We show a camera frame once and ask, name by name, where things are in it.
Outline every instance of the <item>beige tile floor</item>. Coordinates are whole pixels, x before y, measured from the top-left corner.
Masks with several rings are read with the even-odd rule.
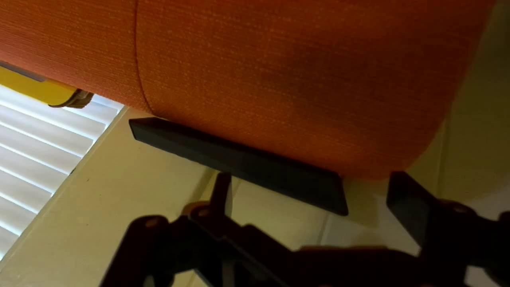
[[[438,196],[497,218],[510,209],[510,1],[499,0],[453,111],[408,172]],[[204,166],[132,140],[126,113],[0,263],[0,285],[97,285],[126,225],[145,213],[171,220],[204,186]],[[338,217],[236,180],[233,217],[290,249],[309,244],[418,245],[384,206],[387,180],[346,180],[351,215]],[[472,269],[472,285],[494,285]],[[202,282],[187,272],[179,287]]]

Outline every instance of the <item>white blind slat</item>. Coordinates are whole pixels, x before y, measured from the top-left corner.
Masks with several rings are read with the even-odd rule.
[[[0,139],[0,145],[27,154],[29,158],[43,161],[64,174],[69,174],[80,162],[80,158],[77,154],[59,150],[41,140],[30,139],[29,135],[24,135],[5,126],[0,126]]]
[[[94,143],[94,140],[88,137],[73,134],[57,126],[45,124],[37,118],[14,111],[3,105],[0,105],[0,124],[14,127],[18,131],[24,131],[27,135],[32,135],[38,140],[45,140],[77,154],[85,154]]]
[[[41,121],[46,121],[54,126],[61,126],[67,131],[86,135],[97,137],[104,132],[105,126],[102,123],[92,121],[85,116],[77,116],[64,108],[48,108],[48,105],[37,102],[34,99],[24,97],[22,94],[11,97],[0,97],[0,105],[18,110],[21,113],[30,115]]]
[[[21,206],[2,196],[0,196],[0,210],[2,210],[0,226],[18,236],[29,226],[29,223],[35,217],[35,213],[32,213],[30,210],[22,209]]]
[[[0,260],[121,108],[51,108],[0,84]]]
[[[99,121],[102,124],[108,124],[113,121],[113,118],[118,115],[118,108],[100,105],[97,102],[91,102],[83,108],[65,108],[67,111],[91,118],[94,121]]]
[[[18,236],[5,228],[0,226],[0,260],[3,255],[11,249],[16,242]]]
[[[30,210],[41,210],[51,198],[51,193],[11,174],[0,170],[0,194],[24,204]]]
[[[65,174],[40,164],[34,159],[21,156],[5,147],[0,147],[0,169],[8,174],[16,174],[27,182],[41,186],[45,190],[57,190],[65,180]]]
[[[92,102],[96,102],[99,105],[104,105],[104,107],[108,107],[108,108],[113,108],[113,110],[118,110],[118,111],[124,108],[123,103],[110,100],[108,97],[104,97],[104,95],[99,95],[99,94],[94,94]]]

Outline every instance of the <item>orange fabric cushion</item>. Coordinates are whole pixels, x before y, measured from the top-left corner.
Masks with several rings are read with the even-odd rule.
[[[137,0],[0,0],[0,59],[145,108],[134,24]]]
[[[485,0],[140,0],[153,113],[343,175],[406,167],[477,49]]]

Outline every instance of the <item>orange chair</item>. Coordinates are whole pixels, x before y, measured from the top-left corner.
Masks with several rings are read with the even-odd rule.
[[[2,0],[0,60],[351,177],[405,169],[491,0]]]

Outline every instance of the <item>yellow object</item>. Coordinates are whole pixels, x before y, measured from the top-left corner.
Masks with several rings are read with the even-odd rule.
[[[77,94],[77,88],[41,78],[6,62],[0,62],[0,84],[53,107],[67,105]]]

